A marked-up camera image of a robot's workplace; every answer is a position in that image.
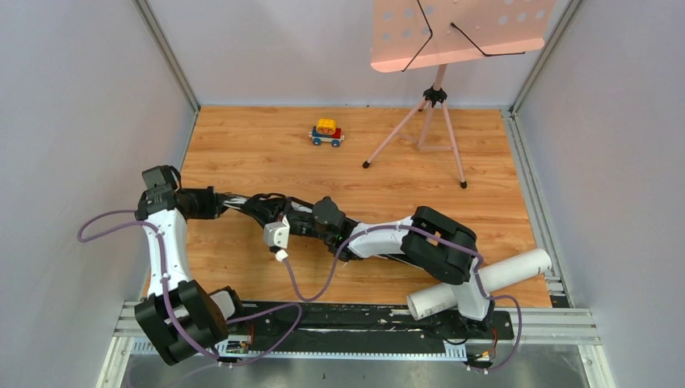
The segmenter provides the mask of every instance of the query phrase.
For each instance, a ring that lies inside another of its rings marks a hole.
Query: gray wall
[[[585,2],[520,113],[621,388],[682,386],[685,3]]]
[[[149,2],[204,104],[414,105],[435,78],[435,68],[371,68],[373,0]],[[567,3],[557,0],[550,29]],[[508,105],[537,56],[453,64],[443,87],[452,105]]]
[[[76,231],[180,162],[192,114],[131,1],[0,2],[0,58],[0,386],[93,386],[148,259]]]

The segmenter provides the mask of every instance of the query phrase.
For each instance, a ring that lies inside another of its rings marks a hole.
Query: music stand
[[[452,150],[460,185],[466,188],[446,101],[448,95],[442,89],[447,66],[458,61],[541,49],[554,3],[555,0],[375,0],[371,67],[389,73],[437,65],[438,71],[433,85],[423,92],[423,97],[362,166],[369,168],[373,159],[399,135],[414,142],[419,150]],[[437,103],[445,117],[449,146],[423,144]],[[426,105],[419,138],[400,133]]]

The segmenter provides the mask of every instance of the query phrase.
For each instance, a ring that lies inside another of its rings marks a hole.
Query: white pvc pipe
[[[552,260],[547,252],[540,248],[510,257],[499,263],[480,270],[483,289],[490,294],[514,283],[541,274],[552,267]],[[481,316],[484,314],[481,304],[485,301],[472,278],[469,283],[449,285],[440,283],[429,289],[423,289],[407,295],[407,306],[414,319],[419,320],[451,309],[461,303],[461,310]]]
[[[480,270],[483,289],[492,293],[539,275],[552,267],[547,252],[540,248],[491,264]]]
[[[429,289],[422,289],[407,295],[407,306],[411,316],[419,319],[438,314],[440,311],[456,306],[456,296],[452,292],[452,285],[440,283]]]

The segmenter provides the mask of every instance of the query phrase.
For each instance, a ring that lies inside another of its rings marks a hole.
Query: purple cable
[[[504,360],[504,362],[502,362],[500,365],[494,366],[493,368],[489,368],[488,370],[489,370],[490,372],[495,372],[495,371],[501,369],[502,367],[504,367],[504,365],[506,365],[506,364],[509,362],[509,360],[511,360],[511,358],[514,356],[514,354],[516,353],[516,351],[519,349],[519,343],[520,343],[520,340],[521,340],[521,334],[523,333],[523,321],[522,321],[523,315],[522,315],[522,313],[521,313],[521,306],[519,305],[519,301],[517,301],[516,298],[512,297],[511,295],[499,295],[499,296],[497,296],[497,297],[493,297],[493,296],[489,296],[489,295],[488,295],[488,293],[487,293],[487,292],[485,291],[485,289],[483,288],[483,283],[482,283],[482,281],[481,281],[481,275],[480,275],[480,273],[478,272],[478,270],[481,268],[481,265],[483,265],[483,263],[485,262],[485,259],[483,258],[483,255],[481,255],[480,253],[478,253],[478,252],[476,252],[476,251],[474,251],[474,250],[472,250],[472,249],[468,249],[467,247],[462,247],[461,245],[455,244],[455,243],[453,243],[453,242],[451,242],[451,241],[448,241],[448,240],[446,240],[446,239],[444,239],[444,238],[440,238],[440,237],[438,237],[438,236],[436,236],[436,235],[434,235],[434,234],[432,234],[432,233],[426,232],[425,230],[421,230],[421,229],[419,229],[419,228],[417,228],[417,227],[415,227],[415,226],[408,226],[408,225],[399,225],[399,226],[396,226],[396,225],[378,225],[378,226],[372,226],[372,227],[370,227],[370,228],[368,228],[368,229],[366,229],[366,230],[364,230],[364,231],[361,231],[361,232],[359,232],[359,233],[355,233],[355,234],[353,234],[352,236],[350,236],[349,238],[347,238],[345,241],[342,242],[342,244],[340,244],[340,247],[339,247],[338,250],[335,252],[335,256],[334,256],[334,258],[333,258],[333,265],[331,265],[331,267],[330,267],[330,273],[329,273],[329,275],[328,275],[328,279],[326,279],[326,282],[325,282],[325,284],[323,285],[323,288],[321,289],[321,291],[319,291],[319,293],[317,293],[316,295],[314,295],[313,297],[310,297],[310,298],[306,298],[306,297],[303,297],[303,296],[302,296],[302,294],[300,293],[300,288],[297,287],[297,280],[295,279],[295,274],[294,274],[293,271],[292,271],[292,268],[291,268],[291,266],[290,266],[290,263],[288,262],[288,259],[284,259],[283,262],[285,263],[285,267],[286,267],[286,269],[288,270],[288,275],[290,275],[290,281],[291,281],[291,283],[292,283],[293,289],[295,290],[295,295],[297,295],[297,297],[298,297],[300,300],[302,300],[303,302],[313,302],[313,301],[316,301],[318,298],[321,297],[321,295],[323,295],[323,294],[326,292],[326,290],[327,290],[328,287],[330,286],[330,282],[333,280],[333,275],[335,274],[335,266],[336,266],[336,264],[337,264],[337,262],[338,262],[338,257],[340,256],[340,253],[343,252],[343,249],[347,246],[347,244],[351,243],[353,240],[355,240],[355,239],[358,238],[359,236],[363,236],[363,235],[365,235],[365,234],[367,234],[367,233],[371,233],[371,232],[374,232],[374,231],[377,231],[377,230],[391,230],[391,229],[410,230],[410,231],[412,231],[412,232],[415,232],[415,233],[417,233],[417,234],[422,235],[423,237],[426,237],[426,238],[435,240],[435,241],[437,241],[438,243],[441,243],[441,244],[443,244],[443,245],[446,246],[446,247],[450,247],[450,248],[452,248],[452,249],[456,249],[456,250],[458,250],[458,251],[464,252],[464,253],[466,253],[466,254],[469,254],[469,255],[475,257],[475,258],[477,259],[477,262],[476,262],[476,266],[473,268],[473,275],[474,275],[475,278],[476,278],[476,285],[478,286],[478,290],[480,291],[481,295],[482,295],[485,299],[488,299],[488,300],[491,300],[491,301],[498,301],[498,300],[500,300],[500,299],[511,299],[511,300],[514,302],[514,305],[516,306],[516,314],[517,314],[518,317],[519,317],[519,325],[518,325],[518,330],[517,330],[517,334],[516,334],[516,341],[514,342],[514,348],[511,350],[511,353],[510,353],[509,356],[506,358],[506,360]],[[484,369],[480,369],[480,368],[474,368],[474,369],[480,370],[480,371],[485,371]]]
[[[326,279],[325,284],[323,285],[323,288],[321,291],[319,291],[318,294],[314,295],[313,297],[303,297],[302,294],[300,293],[300,288],[297,287],[297,280],[295,280],[295,273],[292,271],[292,267],[290,266],[290,263],[288,262],[288,259],[284,259],[283,262],[285,263],[285,267],[288,270],[288,275],[290,275],[290,282],[292,283],[292,288],[295,290],[295,295],[303,301],[303,302],[314,302],[318,298],[320,298],[328,289],[328,286],[330,286],[330,282],[333,280],[333,275],[335,274],[335,266],[338,264],[338,257],[340,257],[340,254],[343,253],[343,249],[347,246],[347,244],[351,243],[355,239],[357,239],[360,236],[364,236],[366,233],[369,232],[374,232],[376,230],[384,230],[384,229],[396,229],[396,226],[391,226],[391,225],[378,225],[378,226],[372,226],[364,231],[361,231],[359,233],[355,233],[352,236],[348,237],[347,240],[343,241],[342,244],[340,244],[340,247],[338,247],[338,250],[335,252],[335,255],[333,256],[333,264],[330,266],[330,273],[328,274],[328,279]]]
[[[166,274],[166,250],[164,247],[164,239],[162,238],[162,235],[159,233],[159,229],[147,222],[147,221],[129,221],[125,222],[121,225],[115,226],[111,229],[105,230],[104,232],[100,232],[97,234],[93,234],[92,236],[89,237],[83,237],[83,231],[93,222],[98,221],[100,218],[106,217],[106,216],[111,216],[112,214],[121,214],[121,213],[135,213],[135,210],[113,210],[111,212],[106,212],[102,213],[98,216],[95,216],[91,218],[89,221],[87,221],[85,224],[81,226],[81,228],[78,230],[77,233],[77,238],[78,241],[81,243],[88,243],[89,241],[93,241],[97,238],[101,238],[103,236],[106,236],[110,233],[116,232],[117,230],[122,230],[123,228],[128,228],[129,226],[145,226],[150,228],[157,237],[157,242],[159,243],[159,261],[160,261],[160,269],[162,272],[162,298],[164,299],[164,306],[166,308],[166,314],[169,315],[169,319],[171,320],[171,324],[174,325],[176,328],[176,331],[183,337],[184,340],[186,340],[197,352],[204,354],[207,357],[210,357],[214,360],[219,358],[218,354],[213,354],[209,351],[207,351],[205,348],[202,347],[202,345],[198,344],[197,341],[195,341],[181,326],[181,323],[179,323],[179,320],[176,318],[176,315],[174,314],[174,308],[171,306],[171,300],[169,299],[169,280],[164,276]]]
[[[93,234],[92,236],[88,236],[88,237],[85,237],[85,238],[83,237],[83,231],[84,231],[90,224],[92,224],[93,222],[98,221],[100,218],[107,217],[107,216],[111,216],[112,214],[122,214],[122,213],[135,213],[135,210],[114,210],[114,211],[102,213],[102,214],[100,214],[100,215],[98,215],[98,216],[96,216],[96,217],[93,217],[93,218],[91,218],[89,221],[87,221],[86,223],[84,223],[84,224],[81,226],[81,228],[78,229],[76,238],[78,239],[78,241],[79,241],[80,243],[88,243],[89,241],[93,241],[93,240],[95,240],[95,239],[97,239],[97,238],[101,238],[101,237],[106,236],[106,235],[108,235],[108,234],[110,234],[110,233],[116,232],[117,230],[122,230],[122,229],[124,229],[124,228],[128,228],[129,226],[144,226],[144,227],[148,227],[148,228],[150,228],[150,229],[156,234],[155,237],[157,237],[157,241],[158,241],[158,243],[159,243],[160,269],[161,269],[162,275],[165,274],[165,273],[166,273],[166,250],[165,250],[165,246],[164,246],[164,238],[163,238],[162,235],[159,233],[159,229],[158,229],[155,225],[153,225],[153,224],[151,224],[151,223],[149,223],[149,222],[147,222],[147,221],[129,221],[129,222],[125,222],[124,224],[121,224],[121,225],[118,225],[118,226],[114,226],[113,228],[108,229],[108,230],[105,230],[105,231],[103,231],[103,232],[99,232],[99,233],[97,233],[97,234]],[[195,341],[195,340],[194,340],[194,339],[193,339],[193,338],[192,338],[192,337],[183,329],[183,327],[181,326],[179,320],[176,318],[176,315],[174,314],[174,308],[171,306],[171,300],[170,300],[170,297],[169,297],[169,280],[168,280],[166,277],[164,277],[164,276],[162,276],[162,297],[163,297],[163,299],[164,299],[164,306],[165,306],[165,308],[166,308],[166,313],[167,313],[167,315],[169,315],[169,319],[171,320],[171,323],[172,323],[172,324],[174,325],[174,327],[176,328],[176,331],[177,331],[177,332],[183,337],[183,339],[186,340],[186,341],[187,341],[187,342],[188,342],[188,343],[189,343],[189,344],[190,344],[198,353],[204,354],[205,356],[207,356],[207,357],[209,357],[209,358],[212,358],[213,360],[217,360],[217,359],[219,358],[219,356],[220,356],[218,352],[211,353],[211,352],[207,351],[206,349],[204,349],[204,348],[202,347],[202,345],[198,344],[197,341]],[[283,335],[283,337],[281,337],[278,341],[276,341],[275,344],[273,344],[269,349],[267,349],[265,352],[261,353],[259,356],[253,357],[253,358],[251,358],[251,359],[249,359],[249,360],[247,360],[247,361],[236,362],[236,363],[222,363],[222,364],[223,364],[223,365],[229,365],[229,366],[231,366],[231,365],[232,365],[232,366],[243,366],[243,365],[248,365],[248,364],[251,364],[251,363],[253,363],[253,362],[257,361],[257,360],[262,359],[262,358],[265,357],[267,354],[273,352],[273,350],[274,350],[277,346],[279,346],[279,345],[286,339],[286,337],[288,337],[288,336],[295,330],[295,327],[297,326],[297,324],[300,322],[300,319],[302,318],[302,307],[301,307],[298,303],[294,303],[294,302],[285,303],[285,304],[283,304],[283,305],[280,305],[280,306],[277,306],[277,307],[272,307],[272,308],[270,308],[270,309],[268,309],[268,310],[264,310],[264,311],[259,312],[259,313],[257,313],[257,314],[252,314],[252,315],[249,315],[249,316],[247,316],[247,317],[240,317],[240,318],[234,318],[234,319],[228,320],[228,321],[226,322],[227,324],[238,323],[238,322],[246,321],[246,320],[249,320],[249,319],[258,318],[258,317],[261,317],[261,316],[263,316],[263,315],[270,314],[270,313],[272,313],[272,312],[274,312],[274,311],[281,310],[281,309],[284,309],[284,308],[286,308],[286,307],[291,307],[291,306],[297,307],[297,309],[298,309],[297,318],[295,319],[295,322],[292,323],[292,325],[290,326],[290,328],[288,329],[288,331],[285,332],[285,334]],[[196,370],[190,372],[189,374],[187,374],[186,376],[181,377],[181,378],[180,378],[179,380],[177,380],[176,382],[171,383],[171,384],[168,385],[168,386],[174,386],[174,385],[178,384],[179,382],[181,382],[182,380],[184,380],[184,379],[190,377],[191,375],[193,375],[193,374],[195,374],[195,373],[198,373],[198,372],[200,372],[200,371],[202,371],[202,370],[208,369],[208,367],[211,367],[211,366],[214,366],[214,364],[205,366],[205,367],[200,368],[200,369],[196,369]],[[128,372],[127,372],[126,383],[127,383],[127,385],[131,386],[129,380],[130,380],[130,377],[128,376]]]
[[[488,300],[491,301],[498,301],[500,299],[510,299],[512,302],[514,302],[514,305],[516,306],[516,315],[519,317],[519,325],[516,330],[516,341],[514,341],[514,347],[511,349],[511,353],[509,353],[509,356],[500,364],[497,366],[494,366],[492,368],[488,368],[487,370],[490,372],[496,372],[500,370],[501,368],[504,367],[504,365],[508,364],[511,358],[516,354],[516,351],[519,350],[519,344],[521,343],[521,335],[523,334],[523,314],[521,313],[521,305],[519,304],[519,301],[516,300],[515,297],[512,297],[511,295],[498,295],[497,297],[489,296],[488,293],[485,292],[485,289],[483,288],[483,282],[481,281],[481,274],[478,272],[479,269],[481,269],[481,265],[483,265],[483,262],[485,259],[483,259],[483,255],[480,253],[468,249],[467,247],[462,247],[461,245],[457,245],[451,241],[445,240],[444,238],[440,238],[434,234],[428,233],[425,230],[420,230],[419,228],[415,226],[406,226],[406,225],[400,225],[400,229],[406,229],[406,230],[411,230],[412,232],[418,233],[424,237],[433,239],[437,241],[438,243],[441,243],[447,247],[456,249],[458,251],[462,251],[464,253],[470,254],[478,259],[476,262],[476,266],[473,267],[473,275],[476,277],[476,285],[478,286],[478,290],[481,292],[481,295]],[[474,368],[476,370],[480,370],[482,372],[485,372],[485,369],[481,368]]]

